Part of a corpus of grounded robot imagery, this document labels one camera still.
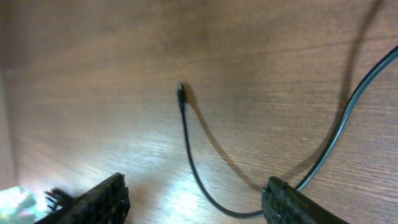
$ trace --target connector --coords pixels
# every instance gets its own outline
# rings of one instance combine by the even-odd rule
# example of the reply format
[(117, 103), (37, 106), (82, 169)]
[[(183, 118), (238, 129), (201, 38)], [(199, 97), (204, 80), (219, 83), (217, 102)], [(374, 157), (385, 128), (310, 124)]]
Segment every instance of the connector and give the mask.
[(178, 105), (180, 106), (180, 111), (181, 111), (181, 113), (184, 113), (185, 112), (185, 100), (187, 98), (185, 96), (184, 85), (182, 83), (180, 83), (180, 86), (178, 87), (177, 96), (178, 96)]

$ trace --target black connector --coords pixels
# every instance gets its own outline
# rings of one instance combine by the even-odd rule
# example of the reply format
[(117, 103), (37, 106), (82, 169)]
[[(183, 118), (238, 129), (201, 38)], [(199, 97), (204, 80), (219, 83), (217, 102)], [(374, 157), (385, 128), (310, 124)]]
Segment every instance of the black connector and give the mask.
[(184, 85), (182, 83), (180, 83), (180, 86), (178, 87), (177, 96), (178, 96), (178, 105), (180, 106), (180, 111), (181, 111), (181, 113), (184, 113), (185, 112), (185, 100), (187, 98), (185, 97)]

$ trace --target wood grain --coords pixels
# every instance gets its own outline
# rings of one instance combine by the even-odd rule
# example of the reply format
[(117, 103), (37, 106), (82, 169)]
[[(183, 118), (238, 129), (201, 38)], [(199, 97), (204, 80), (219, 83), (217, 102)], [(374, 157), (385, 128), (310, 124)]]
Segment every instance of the wood grain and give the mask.
[[(131, 223), (235, 220), (199, 191), (175, 91), (205, 185), (260, 209), (272, 175), (292, 185), (349, 94), (398, 43), (398, 2), (10, 1), (3, 41), (18, 178), (80, 194), (114, 172)], [(305, 195), (350, 223), (398, 222), (398, 64), (360, 99)]]

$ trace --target cable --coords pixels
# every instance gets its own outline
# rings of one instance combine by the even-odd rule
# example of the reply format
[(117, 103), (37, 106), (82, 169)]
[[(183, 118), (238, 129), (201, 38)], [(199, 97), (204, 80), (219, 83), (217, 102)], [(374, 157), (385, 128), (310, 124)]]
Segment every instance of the cable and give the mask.
[(381, 71), (383, 71), (387, 67), (387, 65), (389, 65), (397, 57), (398, 57), (398, 46), (392, 49), (386, 56), (384, 56), (384, 58), (381, 59), (381, 61), (377, 63), (358, 84), (353, 94), (350, 96), (347, 105), (344, 109), (344, 113), (341, 116), (335, 130), (333, 131), (333, 134), (331, 135), (331, 138), (329, 139), (325, 149), (322, 151), (318, 160), (314, 163), (314, 165), (306, 174), (306, 176), (296, 185), (295, 189), (297, 191), (303, 190), (304, 187), (306, 187), (307, 184), (310, 182), (310, 180), (314, 177), (314, 175), (317, 174), (321, 166), (325, 163), (326, 158), (329, 156), (331, 150), (334, 148), (337, 140), (341, 136), (344, 127), (347, 124), (347, 120), (351, 115), (354, 106), (358, 102), (359, 97), (361, 97), (363, 91), (366, 89), (366, 87), (369, 86), (369, 84), (374, 80), (374, 78), (376, 78), (377, 75), (380, 74)]
[(185, 116), (186, 96), (185, 96), (185, 90), (184, 90), (184, 87), (182, 84), (180, 85), (180, 88), (178, 89), (177, 95), (178, 95), (178, 104), (180, 106), (180, 111), (181, 111), (181, 116), (182, 116), (182, 126), (184, 129), (185, 146), (187, 148), (188, 160), (189, 160), (189, 164), (191, 165), (193, 176), (195, 177), (195, 180), (198, 183), (200, 190), (203, 192), (203, 194), (205, 194), (206, 198), (210, 201), (210, 203), (212, 203), (218, 210), (223, 212), (225, 215), (228, 215), (228, 216), (231, 216), (234, 218), (254, 218), (254, 217), (262, 215), (263, 214), (262, 210), (256, 211), (256, 212), (250, 212), (250, 213), (239, 213), (239, 212), (234, 212), (234, 211), (228, 210), (228, 209), (224, 208), (222, 205), (220, 205), (218, 202), (216, 202), (216, 200), (214, 200), (213, 197), (211, 197), (209, 192), (207, 192), (205, 186), (203, 185), (203, 183), (201, 182), (201, 180), (199, 178), (198, 171), (193, 163), (191, 147), (190, 147), (189, 138), (188, 138), (187, 118)]
[[(353, 111), (355, 105), (357, 104), (359, 97), (362, 95), (363, 91), (366, 89), (366, 87), (369, 86), (369, 84), (374, 80), (374, 78), (377, 77), (378, 74), (380, 74), (394, 59), (398, 57), (398, 46), (395, 47), (393, 50), (391, 50), (380, 62), (378, 62), (371, 70), (370, 72), (362, 79), (362, 81), (359, 83), (359, 85), (356, 87), (355, 91), (349, 98), (347, 105), (344, 109), (343, 115), (341, 116), (338, 125), (336, 126), (335, 130), (333, 131), (333, 134), (331, 135), (330, 140), (328, 141), (328, 144), (326, 145), (326, 148), (322, 151), (320, 157), (318, 160), (314, 163), (312, 168), (309, 170), (309, 172), (306, 174), (306, 176), (296, 185), (295, 189), (297, 191), (301, 191), (304, 189), (308, 183), (311, 181), (311, 179), (314, 177), (314, 175), (319, 171), (319, 169), (322, 167), (322, 165), (325, 163), (326, 158), (329, 156), (331, 150), (334, 148), (336, 145), (336, 142), (338, 138), (340, 137), (341, 133), (344, 130), (345, 125), (347, 124), (347, 120)], [(218, 210), (223, 212), (224, 214), (234, 217), (234, 218), (255, 218), (258, 216), (263, 215), (264, 211), (259, 210), (256, 212), (249, 212), (249, 213), (239, 213), (239, 212), (234, 212), (231, 210), (228, 210), (224, 208), (222, 205), (220, 205), (216, 200), (211, 197), (211, 195), (207, 192), (205, 186), (201, 182), (198, 171), (196, 170), (196, 167), (193, 163), (193, 158), (192, 158), (192, 153), (191, 153), (191, 147), (189, 143), (189, 137), (188, 137), (188, 128), (187, 128), (187, 118), (185, 115), (185, 103), (186, 103), (186, 95), (185, 95), (185, 90), (183, 88), (183, 85), (181, 84), (178, 92), (178, 105), (180, 107), (180, 112), (182, 116), (182, 125), (183, 125), (183, 130), (184, 130), (184, 137), (185, 137), (185, 147), (187, 148), (187, 154), (188, 154), (188, 160), (189, 164), (192, 169), (193, 176), (196, 180), (196, 182), (199, 185), (200, 190), (205, 194), (206, 198), (210, 201), (211, 204), (213, 204)]]

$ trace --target blurry object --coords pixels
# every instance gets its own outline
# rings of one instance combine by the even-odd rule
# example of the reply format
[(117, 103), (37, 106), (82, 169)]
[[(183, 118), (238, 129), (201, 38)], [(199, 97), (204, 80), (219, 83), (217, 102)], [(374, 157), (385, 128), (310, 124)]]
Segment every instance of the blurry object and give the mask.
[(31, 224), (48, 213), (43, 197), (22, 188), (0, 191), (0, 224)]

